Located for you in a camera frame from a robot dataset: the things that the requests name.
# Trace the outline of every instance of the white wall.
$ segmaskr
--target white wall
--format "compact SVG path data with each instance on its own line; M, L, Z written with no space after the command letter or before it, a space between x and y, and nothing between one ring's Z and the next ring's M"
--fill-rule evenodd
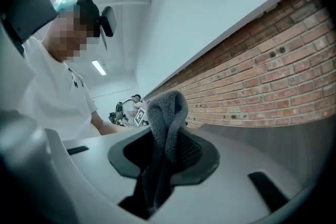
M145 96L279 0L152 0L136 77Z
M97 112L100 117L109 121L109 113L115 111L117 102L137 94L138 85L134 76L127 76L89 88L89 92L98 108Z

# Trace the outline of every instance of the white t-shirt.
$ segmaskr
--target white t-shirt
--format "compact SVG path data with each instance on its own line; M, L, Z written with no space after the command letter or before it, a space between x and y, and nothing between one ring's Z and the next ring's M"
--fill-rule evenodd
M56 61L42 45L30 37L24 57L35 73L18 111L44 128L58 132L62 140L99 136L90 123L97 110L82 77Z
M136 111L135 103L133 102L133 100L131 98L124 99L121 102L122 103L125 102L122 105L122 109L123 109L124 114L126 114L126 112Z

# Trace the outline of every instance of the person's arm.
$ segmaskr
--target person's arm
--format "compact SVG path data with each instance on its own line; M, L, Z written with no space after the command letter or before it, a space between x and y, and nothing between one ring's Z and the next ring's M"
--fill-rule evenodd
M97 107L89 94L88 88L86 87L83 78L82 77L79 77L79 78L81 79L81 82L83 83L83 87L85 90L85 98L86 98L88 107L91 112L91 124L97 128L98 132L101 135L105 135L105 134L114 134L114 133L130 130L131 128L118 126L118 125L105 122L102 120L102 118L97 113Z
M96 111L91 114L91 123L97 128L101 135L125 132L132 129L103 121Z

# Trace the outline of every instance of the black slot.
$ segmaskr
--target black slot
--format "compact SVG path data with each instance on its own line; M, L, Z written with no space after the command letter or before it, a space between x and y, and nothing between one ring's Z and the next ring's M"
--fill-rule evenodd
M271 212L278 210L288 202L288 199L265 173L254 172L249 174L248 177L264 199Z
M73 154L77 154L77 153L81 153L83 151L87 151L89 148L86 146L79 146L79 147L74 147L74 148L70 148L67 150L69 155L73 155Z

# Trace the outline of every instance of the gray towel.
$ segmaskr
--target gray towel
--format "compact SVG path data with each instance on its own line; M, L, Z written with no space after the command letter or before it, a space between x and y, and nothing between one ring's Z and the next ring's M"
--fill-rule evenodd
M170 91L152 100L147 114L153 134L153 151L141 179L147 211L152 215L172 192L170 178L177 169L177 135L185 125L188 106L180 92Z

